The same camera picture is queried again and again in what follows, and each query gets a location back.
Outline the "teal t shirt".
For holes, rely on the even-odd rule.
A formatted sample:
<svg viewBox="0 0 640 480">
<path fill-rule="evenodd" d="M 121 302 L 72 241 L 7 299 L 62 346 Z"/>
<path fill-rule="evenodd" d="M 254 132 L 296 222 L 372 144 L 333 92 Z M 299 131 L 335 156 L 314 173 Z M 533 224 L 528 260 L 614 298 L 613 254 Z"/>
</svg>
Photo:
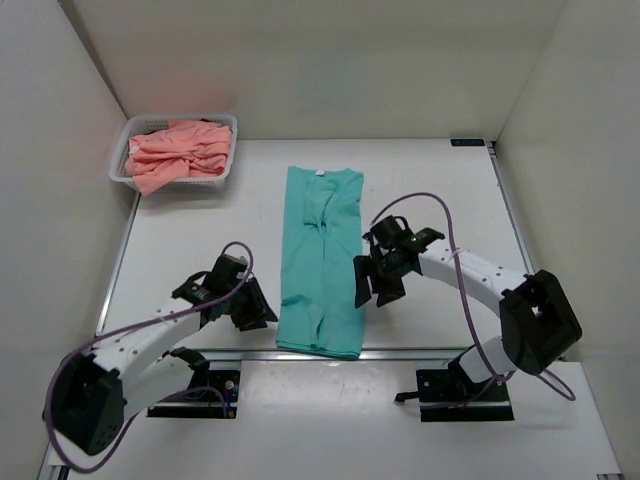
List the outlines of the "teal t shirt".
<svg viewBox="0 0 640 480">
<path fill-rule="evenodd" d="M 287 171 L 281 304 L 276 345 L 285 350 L 356 359 L 364 311 L 354 306 L 353 259 L 362 253 L 360 200 L 364 175 Z"/>
</svg>

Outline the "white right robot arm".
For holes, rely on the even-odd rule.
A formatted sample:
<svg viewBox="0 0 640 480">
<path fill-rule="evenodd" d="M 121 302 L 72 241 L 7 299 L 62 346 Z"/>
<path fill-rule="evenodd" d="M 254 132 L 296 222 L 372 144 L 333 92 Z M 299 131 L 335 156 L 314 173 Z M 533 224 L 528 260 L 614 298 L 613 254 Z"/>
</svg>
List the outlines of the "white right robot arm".
<svg viewBox="0 0 640 480">
<path fill-rule="evenodd" d="M 458 290 L 473 343 L 446 367 L 449 391 L 462 406 L 516 372 L 541 380 L 563 398 L 576 396 L 550 369 L 583 331 L 558 278 L 546 270 L 518 273 L 454 246 L 449 234 L 417 232 L 388 216 L 363 236 L 366 255 L 353 259 L 355 305 L 401 299 L 410 273 Z"/>
</svg>

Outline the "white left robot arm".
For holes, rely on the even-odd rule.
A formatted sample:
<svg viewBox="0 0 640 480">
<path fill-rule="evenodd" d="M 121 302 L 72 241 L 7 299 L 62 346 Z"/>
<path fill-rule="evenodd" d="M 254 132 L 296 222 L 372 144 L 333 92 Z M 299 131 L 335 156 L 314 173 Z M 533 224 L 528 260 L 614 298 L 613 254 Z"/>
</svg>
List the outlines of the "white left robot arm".
<svg viewBox="0 0 640 480">
<path fill-rule="evenodd" d="M 96 456 L 125 425 L 155 403 L 208 389 L 205 357 L 184 342 L 221 317 L 240 331 L 278 318 L 253 274 L 252 254 L 222 252 L 208 271 L 189 276 L 154 317 L 103 334 L 70 352 L 54 373 L 43 420 L 52 441 L 63 437 Z"/>
</svg>

